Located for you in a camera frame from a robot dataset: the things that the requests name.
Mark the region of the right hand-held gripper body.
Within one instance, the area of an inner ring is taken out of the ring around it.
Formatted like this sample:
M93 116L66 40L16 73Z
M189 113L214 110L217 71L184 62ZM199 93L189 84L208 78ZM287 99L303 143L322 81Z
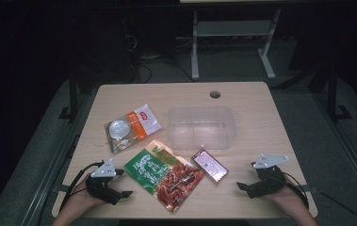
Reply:
M262 153L256 161L257 166L255 169L260 181L250 185L252 189L247 191L249 197L251 199L259 198L280 190L284 186L286 179L278 165L288 160L289 157L287 155Z

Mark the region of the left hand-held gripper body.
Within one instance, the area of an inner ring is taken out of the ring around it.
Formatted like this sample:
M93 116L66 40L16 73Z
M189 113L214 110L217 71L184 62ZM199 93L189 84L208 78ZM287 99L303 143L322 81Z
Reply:
M99 200L115 205L121 198L121 194L108 183L117 175L112 159L107 160L98 169L92 172L86 180L88 193Z

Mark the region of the small pink packet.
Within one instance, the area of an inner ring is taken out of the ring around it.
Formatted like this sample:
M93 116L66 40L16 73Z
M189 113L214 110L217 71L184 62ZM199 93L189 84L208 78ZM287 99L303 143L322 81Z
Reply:
M229 171L205 149L200 149L191 159L215 185L229 173Z

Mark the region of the green and red snack packet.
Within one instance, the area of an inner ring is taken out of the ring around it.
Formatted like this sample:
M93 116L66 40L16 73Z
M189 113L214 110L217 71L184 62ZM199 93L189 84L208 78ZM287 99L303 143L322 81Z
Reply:
M124 170L168 211L176 212L204 173L154 139L124 165Z

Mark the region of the white and orange food packet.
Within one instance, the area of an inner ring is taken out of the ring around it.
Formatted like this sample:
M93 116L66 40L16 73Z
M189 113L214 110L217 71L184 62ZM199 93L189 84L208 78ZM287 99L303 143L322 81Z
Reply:
M120 153L129 146L162 128L152 109L143 105L105 124L111 152Z

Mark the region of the clear plastic container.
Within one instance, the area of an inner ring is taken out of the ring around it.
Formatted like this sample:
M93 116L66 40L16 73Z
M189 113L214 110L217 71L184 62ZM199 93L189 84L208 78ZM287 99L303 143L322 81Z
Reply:
M169 110L168 137L174 150L224 150L236 136L229 106L180 106Z

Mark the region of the person's right hand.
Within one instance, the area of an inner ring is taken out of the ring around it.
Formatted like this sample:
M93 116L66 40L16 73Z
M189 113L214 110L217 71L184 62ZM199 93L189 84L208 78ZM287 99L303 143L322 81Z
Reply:
M283 186L277 192L262 196L262 199L273 202L291 218L303 218L309 213L302 199L288 186Z

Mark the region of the person's left hand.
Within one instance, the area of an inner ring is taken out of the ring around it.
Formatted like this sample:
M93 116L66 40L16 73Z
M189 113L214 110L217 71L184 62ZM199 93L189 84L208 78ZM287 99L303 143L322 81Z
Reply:
M65 204L66 209L85 213L95 206L105 204L104 201L94 198L88 193L86 186L87 179L88 176L73 189L73 194Z

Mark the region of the black metal stand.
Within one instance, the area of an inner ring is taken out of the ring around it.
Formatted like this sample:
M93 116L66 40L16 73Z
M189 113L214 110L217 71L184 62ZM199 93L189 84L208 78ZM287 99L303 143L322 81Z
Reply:
M337 74L334 66L329 67L327 112L334 122L339 120L350 120L352 116L344 105L338 105L337 98Z
M77 84L73 75L71 75L69 78L69 103L70 105L68 107L64 107L58 117L60 119L72 122L78 110Z

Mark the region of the white metal stand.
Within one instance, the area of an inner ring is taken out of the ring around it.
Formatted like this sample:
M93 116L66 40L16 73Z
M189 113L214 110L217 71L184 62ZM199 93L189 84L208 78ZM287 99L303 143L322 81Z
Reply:
M258 49L259 58L263 64L268 79L275 79L276 75L268 59L268 50L281 15L277 8L270 20L248 21L200 21L198 12L193 12L192 51L191 51L191 79L199 80L198 38L209 37L265 37L263 48Z

